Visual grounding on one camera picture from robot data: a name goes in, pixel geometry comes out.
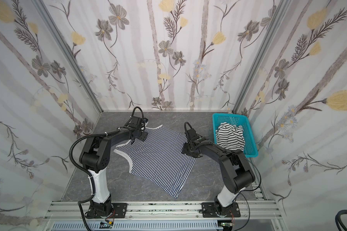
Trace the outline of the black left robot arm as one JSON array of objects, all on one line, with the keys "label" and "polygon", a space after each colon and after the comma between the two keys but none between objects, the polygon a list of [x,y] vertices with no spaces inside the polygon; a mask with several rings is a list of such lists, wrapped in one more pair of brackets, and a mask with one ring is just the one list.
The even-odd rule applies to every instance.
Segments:
[{"label": "black left robot arm", "polygon": [[72,144],[69,159],[87,174],[91,186],[91,196],[78,202],[82,219],[108,218],[116,214],[106,175],[111,148],[123,141],[144,141],[147,122],[142,109],[136,106],[128,121],[115,131],[86,135]]}]

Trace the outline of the blue white striped tank top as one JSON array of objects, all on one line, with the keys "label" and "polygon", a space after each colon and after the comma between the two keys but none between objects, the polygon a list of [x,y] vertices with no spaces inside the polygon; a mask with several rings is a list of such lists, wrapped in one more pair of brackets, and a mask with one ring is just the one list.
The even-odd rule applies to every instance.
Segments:
[{"label": "blue white striped tank top", "polygon": [[195,164],[195,158],[182,154],[186,136],[164,125],[146,128],[145,132],[145,141],[117,145],[114,153],[128,161],[131,174],[150,180],[177,198]]}]

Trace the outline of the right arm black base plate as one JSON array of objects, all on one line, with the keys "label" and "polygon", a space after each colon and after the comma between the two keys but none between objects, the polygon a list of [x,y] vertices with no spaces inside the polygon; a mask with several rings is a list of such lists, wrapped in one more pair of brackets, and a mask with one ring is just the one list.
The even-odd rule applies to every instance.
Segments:
[{"label": "right arm black base plate", "polygon": [[239,218],[241,216],[237,203],[222,207],[218,202],[203,202],[200,213],[204,218]]}]

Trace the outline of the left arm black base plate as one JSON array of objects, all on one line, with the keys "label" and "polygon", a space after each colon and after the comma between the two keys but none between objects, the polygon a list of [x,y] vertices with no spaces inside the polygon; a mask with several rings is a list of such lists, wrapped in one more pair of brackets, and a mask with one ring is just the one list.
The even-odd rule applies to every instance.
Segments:
[{"label": "left arm black base plate", "polygon": [[89,206],[85,213],[86,218],[125,218],[127,203],[98,204],[94,203]]}]

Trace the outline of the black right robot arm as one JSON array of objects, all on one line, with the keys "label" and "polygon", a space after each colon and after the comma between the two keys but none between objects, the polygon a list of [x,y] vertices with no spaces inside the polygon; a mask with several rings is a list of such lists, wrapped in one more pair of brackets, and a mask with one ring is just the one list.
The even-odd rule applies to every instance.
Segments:
[{"label": "black right robot arm", "polygon": [[252,163],[241,150],[232,151],[211,142],[199,135],[188,122],[184,123],[184,130],[187,141],[183,145],[182,154],[193,158],[210,157],[219,165],[224,183],[214,202],[201,204],[203,217],[240,217],[236,199],[256,180]]}]

